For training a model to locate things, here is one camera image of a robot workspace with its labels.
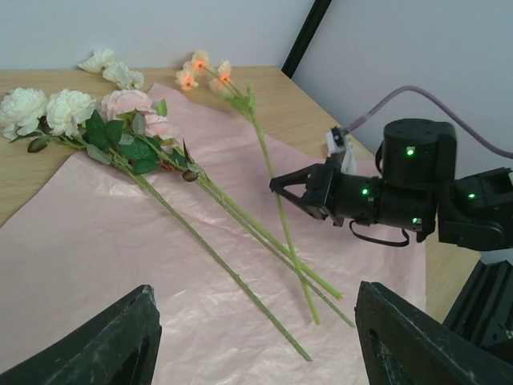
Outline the pink double rose stem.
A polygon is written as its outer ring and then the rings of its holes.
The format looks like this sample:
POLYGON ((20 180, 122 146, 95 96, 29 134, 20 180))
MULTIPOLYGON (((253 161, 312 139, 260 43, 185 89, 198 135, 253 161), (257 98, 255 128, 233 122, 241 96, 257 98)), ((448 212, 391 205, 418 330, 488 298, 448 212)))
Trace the pink double rose stem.
POLYGON ((209 179, 208 174, 191 158, 187 146, 178 144, 174 129, 167 120, 165 100, 153 103, 137 90, 115 91, 101 103, 107 121, 102 129, 111 141, 107 154, 113 165, 124 170, 140 186, 157 199, 171 215, 176 211, 145 179, 145 174, 164 168, 178 172, 186 181, 198 184, 241 227, 275 254, 299 278, 314 322, 320 316, 313 302, 317 295, 349 326, 353 322, 333 303, 343 295, 310 269, 296 254, 282 204, 278 212, 286 243, 278 241, 260 222, 239 206, 227 193, 209 179))

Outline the pink wrapping paper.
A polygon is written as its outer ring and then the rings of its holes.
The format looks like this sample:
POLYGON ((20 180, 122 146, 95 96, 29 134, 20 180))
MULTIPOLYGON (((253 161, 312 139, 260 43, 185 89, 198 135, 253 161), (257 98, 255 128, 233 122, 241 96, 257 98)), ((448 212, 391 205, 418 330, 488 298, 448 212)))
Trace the pink wrapping paper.
POLYGON ((426 250, 398 229, 338 228, 285 203, 298 257, 343 298, 315 303, 297 275, 199 185, 154 172, 157 200, 79 153, 1 229, 1 368, 150 285, 162 337, 156 384, 365 384, 351 326, 361 282, 426 306, 426 250))

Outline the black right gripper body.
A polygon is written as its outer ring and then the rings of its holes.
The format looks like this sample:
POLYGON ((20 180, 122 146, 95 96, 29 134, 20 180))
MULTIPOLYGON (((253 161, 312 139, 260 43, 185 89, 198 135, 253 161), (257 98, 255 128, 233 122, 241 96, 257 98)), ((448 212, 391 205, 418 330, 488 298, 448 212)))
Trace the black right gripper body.
POLYGON ((342 227, 346 219, 360 225, 378 223, 383 179, 344 174, 335 163, 315 164, 306 182, 306 203, 313 215, 342 227))

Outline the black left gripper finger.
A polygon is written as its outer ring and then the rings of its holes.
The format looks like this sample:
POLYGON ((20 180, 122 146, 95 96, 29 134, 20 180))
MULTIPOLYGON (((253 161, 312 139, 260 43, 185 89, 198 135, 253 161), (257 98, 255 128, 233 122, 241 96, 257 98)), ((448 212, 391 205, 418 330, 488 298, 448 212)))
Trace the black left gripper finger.
POLYGON ((315 187, 313 186, 316 171, 321 167, 320 164, 312 164, 296 172, 291 172, 283 176, 275 176, 269 182, 269 188, 273 193, 284 197, 287 201, 296 205, 305 213, 317 213, 318 203, 315 187), (301 196, 290 190, 290 187, 302 186, 301 196))
POLYGON ((2 384, 150 384, 162 326, 141 285, 45 350, 1 373, 2 384))
POLYGON ((370 384, 511 384, 512 365, 460 338, 379 282, 354 309, 370 384))

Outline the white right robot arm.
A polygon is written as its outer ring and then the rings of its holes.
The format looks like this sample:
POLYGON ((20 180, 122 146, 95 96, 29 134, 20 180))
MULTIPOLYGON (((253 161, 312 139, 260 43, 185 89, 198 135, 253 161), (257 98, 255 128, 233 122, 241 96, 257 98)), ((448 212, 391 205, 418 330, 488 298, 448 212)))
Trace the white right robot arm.
POLYGON ((344 174, 330 157, 309 174, 303 197, 313 217, 337 226, 349 219, 409 230, 418 242, 437 233, 440 242, 466 249, 510 249, 511 170, 456 179, 456 155, 452 124, 395 120, 384 127, 375 156, 379 176, 344 174))

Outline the white rose stem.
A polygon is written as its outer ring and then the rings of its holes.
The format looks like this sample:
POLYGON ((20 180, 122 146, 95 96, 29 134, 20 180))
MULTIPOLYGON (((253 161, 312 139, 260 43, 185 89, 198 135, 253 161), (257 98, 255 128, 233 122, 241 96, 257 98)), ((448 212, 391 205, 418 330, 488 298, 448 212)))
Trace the white rose stem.
MULTIPOLYGON (((27 149, 29 153, 40 152, 49 143, 59 142, 73 149, 83 150, 93 160, 126 173, 113 165, 111 157, 107 154, 111 141, 102 129, 102 125, 106 123, 107 118, 102 112, 101 103, 96 102, 90 95, 81 91, 64 89, 47 96, 38 89, 16 88, 8 93, 1 102, 1 131, 11 142, 29 140, 27 149)), ((134 179, 133 181, 149 193, 134 179)), ((176 209, 174 210, 176 214, 172 216, 228 273, 297 353, 305 361, 311 361, 310 355, 301 344, 289 333, 235 270, 176 209)))

